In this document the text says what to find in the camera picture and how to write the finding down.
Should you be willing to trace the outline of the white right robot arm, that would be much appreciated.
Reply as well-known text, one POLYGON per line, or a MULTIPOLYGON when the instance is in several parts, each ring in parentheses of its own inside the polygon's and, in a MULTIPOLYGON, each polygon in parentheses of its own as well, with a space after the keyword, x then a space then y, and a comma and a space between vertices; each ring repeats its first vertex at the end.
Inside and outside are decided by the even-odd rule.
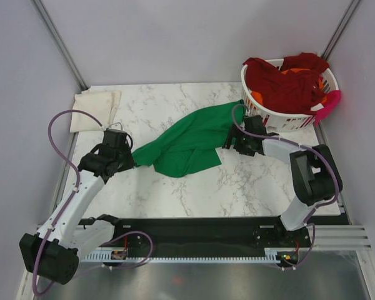
POLYGON ((260 136, 231 126, 223 148, 234 149, 247 156, 260 154, 278 159, 291 168, 294 199, 280 215, 274 239, 288 246, 296 239, 296 230, 303 228, 321 206, 337 200, 343 182, 329 147, 325 144, 305 146, 276 133, 260 136))

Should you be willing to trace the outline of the green t shirt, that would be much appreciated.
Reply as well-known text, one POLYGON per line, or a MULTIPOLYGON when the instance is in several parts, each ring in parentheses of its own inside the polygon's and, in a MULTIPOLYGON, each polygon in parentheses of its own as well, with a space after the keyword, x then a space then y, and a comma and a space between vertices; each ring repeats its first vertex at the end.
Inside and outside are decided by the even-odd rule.
POLYGON ((243 121, 242 105, 243 101, 238 100, 183 117, 132 153, 136 166, 153 166, 157 173, 182 178, 220 165, 216 149, 224 144, 234 121, 243 121))

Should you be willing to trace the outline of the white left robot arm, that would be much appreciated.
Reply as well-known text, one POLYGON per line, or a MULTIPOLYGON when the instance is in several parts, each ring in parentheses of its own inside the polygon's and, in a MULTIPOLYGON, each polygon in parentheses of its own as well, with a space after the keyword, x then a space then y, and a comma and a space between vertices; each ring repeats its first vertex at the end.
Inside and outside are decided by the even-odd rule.
POLYGON ((66 284, 82 258, 105 242, 117 246, 124 241, 124 229, 116 225, 119 218, 102 214, 88 221, 83 216, 111 177, 133 167, 128 141, 102 142, 82 157, 76 182, 59 206, 35 234, 26 233, 19 242, 33 279, 66 284))

